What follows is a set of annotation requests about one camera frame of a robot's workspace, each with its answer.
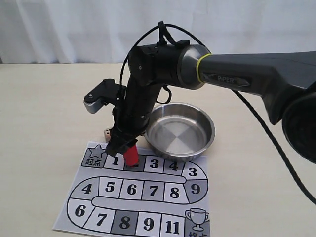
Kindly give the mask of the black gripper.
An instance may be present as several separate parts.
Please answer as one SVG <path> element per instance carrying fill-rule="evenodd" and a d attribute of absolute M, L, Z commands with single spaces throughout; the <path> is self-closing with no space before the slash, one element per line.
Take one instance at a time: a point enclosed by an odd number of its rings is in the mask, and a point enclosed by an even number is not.
<path fill-rule="evenodd" d="M 111 139 L 106 146 L 106 153 L 110 156 L 124 155 L 129 149 L 136 146 L 136 137 L 143 134 L 149 123 L 150 113 L 162 89 L 161 84 L 140 86 L 130 82 L 118 118 L 111 131 Z"/>

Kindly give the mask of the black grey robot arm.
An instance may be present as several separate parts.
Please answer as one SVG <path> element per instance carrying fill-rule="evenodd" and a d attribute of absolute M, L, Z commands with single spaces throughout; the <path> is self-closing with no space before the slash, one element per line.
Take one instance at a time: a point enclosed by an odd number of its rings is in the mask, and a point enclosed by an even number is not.
<path fill-rule="evenodd" d="M 164 85 L 197 90 L 211 84 L 262 98 L 271 124 L 281 122 L 291 147 L 316 160 L 316 53 L 212 54 L 203 45 L 143 45 L 127 55 L 130 71 L 120 95 L 107 153 L 124 154 L 149 124 Z"/>

